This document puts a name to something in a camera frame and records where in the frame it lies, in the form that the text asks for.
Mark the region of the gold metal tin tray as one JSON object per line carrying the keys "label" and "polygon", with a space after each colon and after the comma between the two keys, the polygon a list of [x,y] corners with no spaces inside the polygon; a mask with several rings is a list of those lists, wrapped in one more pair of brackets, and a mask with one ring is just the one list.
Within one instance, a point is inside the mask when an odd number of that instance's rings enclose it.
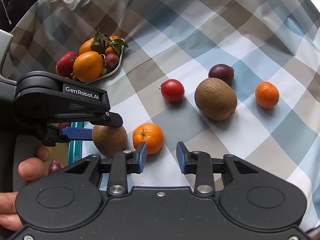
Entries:
{"label": "gold metal tin tray", "polygon": [[[73,122],[71,127],[84,128],[83,122]],[[48,124],[46,136],[41,141],[45,146],[56,147],[63,144],[62,154],[66,157],[67,164],[72,164],[82,158],[82,140],[69,140],[61,135],[58,125]]]}

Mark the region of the dark purple plum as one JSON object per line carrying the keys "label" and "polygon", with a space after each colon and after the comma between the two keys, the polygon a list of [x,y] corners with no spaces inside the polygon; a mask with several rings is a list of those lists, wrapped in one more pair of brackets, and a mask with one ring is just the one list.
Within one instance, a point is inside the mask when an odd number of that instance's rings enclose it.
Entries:
{"label": "dark purple plum", "polygon": [[209,70],[208,77],[220,79],[231,85],[234,79],[234,69],[226,64],[216,64]]}

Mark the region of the large front orange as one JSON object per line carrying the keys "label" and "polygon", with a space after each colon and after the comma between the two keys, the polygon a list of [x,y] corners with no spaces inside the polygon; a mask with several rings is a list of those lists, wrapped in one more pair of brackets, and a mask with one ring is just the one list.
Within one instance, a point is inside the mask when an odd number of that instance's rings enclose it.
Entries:
{"label": "large front orange", "polygon": [[84,83],[96,80],[101,75],[103,69],[103,58],[95,51],[79,55],[73,65],[75,77]]}

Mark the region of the plum on plate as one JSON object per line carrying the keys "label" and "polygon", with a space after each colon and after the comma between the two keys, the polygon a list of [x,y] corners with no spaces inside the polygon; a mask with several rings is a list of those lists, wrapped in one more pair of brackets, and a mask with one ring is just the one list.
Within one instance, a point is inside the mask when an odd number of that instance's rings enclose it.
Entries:
{"label": "plum on plate", "polygon": [[105,56],[105,68],[114,70],[119,64],[119,57],[115,54],[108,54]]}

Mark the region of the large back orange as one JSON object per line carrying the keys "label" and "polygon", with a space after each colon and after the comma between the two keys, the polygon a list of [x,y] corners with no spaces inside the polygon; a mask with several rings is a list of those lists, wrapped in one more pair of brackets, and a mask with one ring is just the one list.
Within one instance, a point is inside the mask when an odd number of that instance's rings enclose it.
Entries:
{"label": "large back orange", "polygon": [[79,48],[78,55],[81,55],[86,52],[95,51],[97,53],[101,53],[101,45],[94,38],[90,38],[86,42],[84,42]]}

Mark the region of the light green fruit plate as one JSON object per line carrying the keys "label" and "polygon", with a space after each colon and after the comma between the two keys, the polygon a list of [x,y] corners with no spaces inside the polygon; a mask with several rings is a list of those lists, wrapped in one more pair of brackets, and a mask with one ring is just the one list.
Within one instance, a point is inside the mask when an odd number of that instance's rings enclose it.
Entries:
{"label": "light green fruit plate", "polygon": [[[95,79],[94,81],[98,81],[98,80],[101,80],[103,78],[112,76],[113,74],[115,74],[118,71],[118,69],[121,66],[121,61],[123,59],[124,49],[125,49],[124,45],[118,45],[118,44],[110,45],[110,44],[108,44],[106,46],[105,55],[102,55],[102,57],[104,59],[104,64],[105,64],[104,69],[101,72],[100,76],[97,79]],[[107,55],[109,55],[109,54],[114,54],[114,55],[118,56],[119,61],[118,61],[116,66],[112,67],[112,66],[107,64],[105,57]]]}

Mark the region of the red tomato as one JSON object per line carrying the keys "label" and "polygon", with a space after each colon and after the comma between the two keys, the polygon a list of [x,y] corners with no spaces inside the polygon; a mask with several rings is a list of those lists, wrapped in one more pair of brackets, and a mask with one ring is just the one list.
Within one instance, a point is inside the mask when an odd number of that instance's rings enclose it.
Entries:
{"label": "red tomato", "polygon": [[180,101],[184,97],[184,87],[180,81],[169,79],[161,84],[161,94],[169,102]]}
{"label": "red tomato", "polygon": [[58,128],[60,129],[65,129],[67,127],[71,127],[72,123],[71,122],[61,122],[58,124]]}

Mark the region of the small mandarin with leaves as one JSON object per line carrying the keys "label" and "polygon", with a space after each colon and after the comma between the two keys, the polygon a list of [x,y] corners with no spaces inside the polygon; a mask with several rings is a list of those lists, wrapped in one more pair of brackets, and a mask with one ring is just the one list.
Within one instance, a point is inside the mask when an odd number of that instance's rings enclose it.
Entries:
{"label": "small mandarin with leaves", "polygon": [[108,54],[115,54],[115,55],[117,55],[118,53],[116,52],[116,50],[115,50],[112,46],[108,46],[108,47],[105,49],[105,55],[108,55]]}

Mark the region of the red apple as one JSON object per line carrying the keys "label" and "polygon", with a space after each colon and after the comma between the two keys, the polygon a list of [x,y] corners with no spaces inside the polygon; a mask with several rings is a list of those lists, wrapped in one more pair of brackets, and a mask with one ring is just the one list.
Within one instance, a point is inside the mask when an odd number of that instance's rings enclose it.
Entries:
{"label": "red apple", "polygon": [[65,53],[56,63],[55,70],[57,75],[70,79],[73,72],[73,64],[77,57],[77,53],[73,51]]}

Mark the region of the checkered blue brown tablecloth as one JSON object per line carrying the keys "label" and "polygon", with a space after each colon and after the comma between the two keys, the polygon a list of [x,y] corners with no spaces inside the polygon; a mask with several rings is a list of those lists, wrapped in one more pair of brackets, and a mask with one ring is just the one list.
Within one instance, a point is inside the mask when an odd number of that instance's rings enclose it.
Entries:
{"label": "checkered blue brown tablecloth", "polygon": [[[319,225],[319,12],[309,0],[40,0],[13,31],[3,74],[54,72],[57,60],[77,51],[99,29],[128,47],[121,67],[94,83],[108,92],[131,135],[152,122],[164,133],[129,185],[193,185],[176,163],[176,144],[220,158],[237,155],[297,185],[308,209],[302,228]],[[194,93],[216,64],[234,69],[235,113],[206,117]],[[184,97],[169,102],[161,84],[180,81]],[[272,83],[279,101],[258,105],[255,89]]]}

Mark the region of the large brown kiwi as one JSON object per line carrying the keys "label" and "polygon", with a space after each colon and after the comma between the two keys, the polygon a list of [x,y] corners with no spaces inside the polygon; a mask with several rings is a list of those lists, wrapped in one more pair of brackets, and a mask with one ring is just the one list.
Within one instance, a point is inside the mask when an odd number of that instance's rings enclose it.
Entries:
{"label": "large brown kiwi", "polygon": [[203,80],[194,93],[195,104],[208,118],[222,121],[235,113],[238,99],[233,89],[217,78]]}

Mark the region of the large orange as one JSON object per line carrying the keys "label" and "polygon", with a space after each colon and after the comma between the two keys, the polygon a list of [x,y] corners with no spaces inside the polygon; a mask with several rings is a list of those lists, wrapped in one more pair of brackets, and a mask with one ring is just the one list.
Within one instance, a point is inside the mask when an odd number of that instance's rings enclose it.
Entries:
{"label": "large orange", "polygon": [[78,55],[81,55],[86,52],[95,51],[97,53],[101,53],[101,45],[94,38],[90,38],[86,42],[84,42],[79,48]]}
{"label": "large orange", "polygon": [[103,58],[95,51],[79,55],[73,65],[75,77],[84,83],[96,80],[101,75],[103,69]]}

